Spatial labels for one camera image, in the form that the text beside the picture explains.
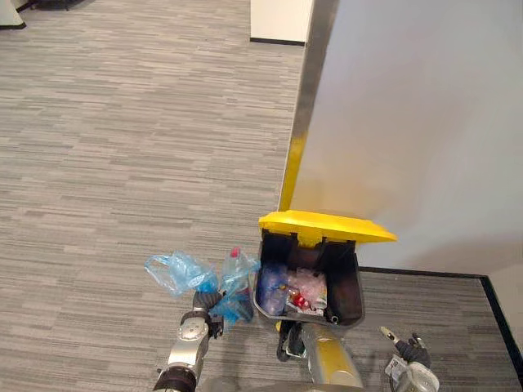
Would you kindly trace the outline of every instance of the gray carpet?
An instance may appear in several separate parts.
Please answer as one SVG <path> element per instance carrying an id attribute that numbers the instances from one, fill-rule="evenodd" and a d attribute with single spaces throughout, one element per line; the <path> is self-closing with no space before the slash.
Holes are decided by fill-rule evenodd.
<path id="1" fill-rule="evenodd" d="M 276 207 L 302 48 L 248 42 L 248 2 L 84 2 L 0 32 L 0 390 L 145 391 L 189 296 L 143 270 L 184 249 L 257 251 Z M 385 323 L 424 335 L 442 390 L 518 390 L 481 286 L 364 274 L 346 335 L 387 390 Z M 308 380 L 262 320 L 213 341 L 203 378 Z"/>

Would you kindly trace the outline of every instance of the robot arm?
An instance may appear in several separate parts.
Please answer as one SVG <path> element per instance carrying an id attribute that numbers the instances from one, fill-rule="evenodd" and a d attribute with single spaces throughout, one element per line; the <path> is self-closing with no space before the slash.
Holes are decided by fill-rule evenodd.
<path id="1" fill-rule="evenodd" d="M 209 338 L 223 333 L 223 317 L 208 314 L 221 299 L 219 292 L 196 292 L 193 310 L 183 315 L 177 341 L 171 348 L 168 363 L 153 390 L 194 392 L 202 372 L 203 357 Z"/>

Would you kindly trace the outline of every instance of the trash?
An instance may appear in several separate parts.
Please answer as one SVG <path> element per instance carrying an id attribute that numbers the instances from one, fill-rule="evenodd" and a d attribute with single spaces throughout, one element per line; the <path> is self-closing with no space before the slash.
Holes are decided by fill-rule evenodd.
<path id="1" fill-rule="evenodd" d="M 299 290 L 300 294 L 313 308 L 327 307 L 327 285 L 325 275 L 308 269 L 298 268 L 288 273 L 288 284 Z"/>
<path id="2" fill-rule="evenodd" d="M 288 297 L 287 266 L 277 263 L 264 265 L 258 278 L 257 290 L 259 304 L 268 314 L 282 314 Z"/>
<path id="3" fill-rule="evenodd" d="M 249 258 L 235 247 L 223 263 L 220 289 L 225 292 L 240 292 L 248 288 L 248 275 L 260 269 L 260 261 Z"/>
<path id="4" fill-rule="evenodd" d="M 228 329 L 239 319 L 251 321 L 254 316 L 251 305 L 248 275 L 260 269 L 260 262 L 250 259 L 235 247 L 223 263 L 221 287 L 225 292 L 221 301 L 209 310 L 210 314 L 223 316 Z"/>
<path id="5" fill-rule="evenodd" d="M 222 315 L 226 328 L 239 319 L 250 321 L 253 318 L 248 275 L 259 268 L 260 262 L 248 258 L 238 247 L 225 259 L 220 287 L 224 296 L 209 313 Z M 150 257 L 145 263 L 145 270 L 174 297 L 190 289 L 198 292 L 218 291 L 214 270 L 181 251 L 171 256 Z"/>
<path id="6" fill-rule="evenodd" d="M 150 257 L 145 270 L 174 297 L 190 289 L 199 292 L 218 290 L 214 270 L 181 251 L 175 251 L 171 256 Z"/>

